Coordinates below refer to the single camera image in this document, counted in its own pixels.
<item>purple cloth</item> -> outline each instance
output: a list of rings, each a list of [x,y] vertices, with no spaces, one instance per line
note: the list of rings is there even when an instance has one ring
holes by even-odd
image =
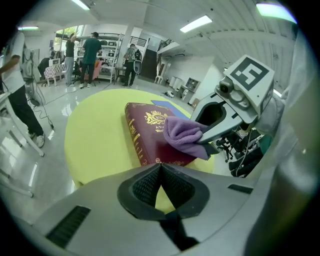
[[[202,131],[206,127],[206,125],[195,121],[168,116],[164,122],[163,135],[165,140],[176,150],[208,160],[209,156],[204,146],[195,143],[201,138]]]

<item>window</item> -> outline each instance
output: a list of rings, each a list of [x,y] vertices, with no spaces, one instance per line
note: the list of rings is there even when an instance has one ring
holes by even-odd
[[[72,26],[67,27],[65,29],[58,30],[56,32],[55,40],[54,40],[54,50],[55,51],[66,51],[66,42],[68,41],[70,35],[72,33],[76,33],[77,37],[80,37],[83,33],[84,25],[79,26]],[[74,54],[77,54],[78,48],[76,48],[79,45],[78,41],[74,42]]]

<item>table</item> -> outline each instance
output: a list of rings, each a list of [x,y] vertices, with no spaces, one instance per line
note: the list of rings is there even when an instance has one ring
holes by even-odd
[[[50,83],[49,83],[50,78],[53,78],[54,86],[57,86],[56,76],[60,76],[61,78],[63,71],[66,71],[66,65],[64,63],[46,67],[44,70],[44,77],[48,82],[48,86],[50,86]]]
[[[140,166],[126,121],[125,106],[128,102],[152,104],[151,100],[167,99],[122,88],[104,90],[80,102],[68,118],[64,140],[66,162],[77,187]],[[184,109],[172,104],[190,117]],[[196,159],[186,167],[212,173],[213,166],[212,156],[208,161]],[[162,188],[157,195],[156,208],[164,212],[174,209]]]

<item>white floor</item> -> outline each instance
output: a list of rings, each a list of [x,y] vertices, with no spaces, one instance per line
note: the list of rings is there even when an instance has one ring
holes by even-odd
[[[54,85],[41,87],[45,101],[48,103],[45,109],[53,122],[54,130],[51,129],[46,118],[39,119],[40,112],[35,113],[46,137],[42,148],[45,153],[44,157],[39,156],[22,136],[18,137],[23,144],[22,148],[9,136],[0,142],[0,168],[11,175],[17,186],[23,188],[25,185],[29,185],[34,193],[34,197],[30,198],[0,185],[1,197],[14,216],[30,224],[34,223],[54,202],[75,190],[64,153],[65,129],[68,116],[88,96],[101,90],[122,88],[119,82],[116,85],[113,85],[113,83],[109,85],[106,81],[97,82],[96,87],[85,87],[84,89],[79,89],[78,84],[75,87],[66,87],[65,80],[57,82],[57,84],[58,86],[56,87]],[[163,95],[162,93],[166,92],[168,87],[135,79],[131,90]],[[192,113],[193,108],[188,104],[177,98],[170,100]],[[43,110],[43,108],[37,107],[35,110]],[[230,176],[223,153],[215,156],[212,168],[215,174]]]

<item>book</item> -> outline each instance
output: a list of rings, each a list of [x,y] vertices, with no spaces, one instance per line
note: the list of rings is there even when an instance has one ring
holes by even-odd
[[[185,166],[196,158],[169,145],[163,135],[165,120],[175,116],[169,108],[153,104],[127,103],[125,118],[142,166],[167,163]]]

